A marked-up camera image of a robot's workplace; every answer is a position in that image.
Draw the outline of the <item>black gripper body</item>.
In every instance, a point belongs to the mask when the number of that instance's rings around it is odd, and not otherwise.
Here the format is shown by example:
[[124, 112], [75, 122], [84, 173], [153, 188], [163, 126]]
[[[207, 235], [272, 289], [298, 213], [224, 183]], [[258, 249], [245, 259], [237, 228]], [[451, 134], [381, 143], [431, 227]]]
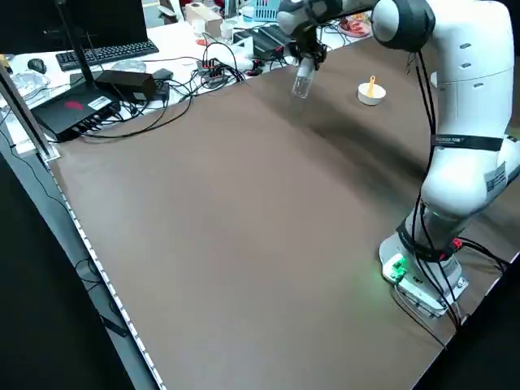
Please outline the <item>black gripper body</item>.
[[292, 39], [288, 44], [288, 50], [295, 58], [312, 58], [313, 48], [317, 44], [322, 44], [317, 37], [317, 33], [315, 31], [304, 31]]

